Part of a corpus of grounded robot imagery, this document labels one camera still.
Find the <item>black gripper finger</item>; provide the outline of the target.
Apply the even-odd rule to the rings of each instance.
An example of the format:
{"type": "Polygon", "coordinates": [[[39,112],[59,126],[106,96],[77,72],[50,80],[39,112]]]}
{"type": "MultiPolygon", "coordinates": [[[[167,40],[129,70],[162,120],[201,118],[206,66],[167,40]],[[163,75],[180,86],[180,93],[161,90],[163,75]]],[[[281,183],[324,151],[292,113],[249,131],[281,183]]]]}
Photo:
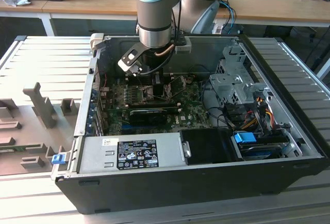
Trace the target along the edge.
{"type": "Polygon", "coordinates": [[[156,97],[163,97],[164,94],[164,76],[163,75],[153,75],[153,94],[156,97]]]}

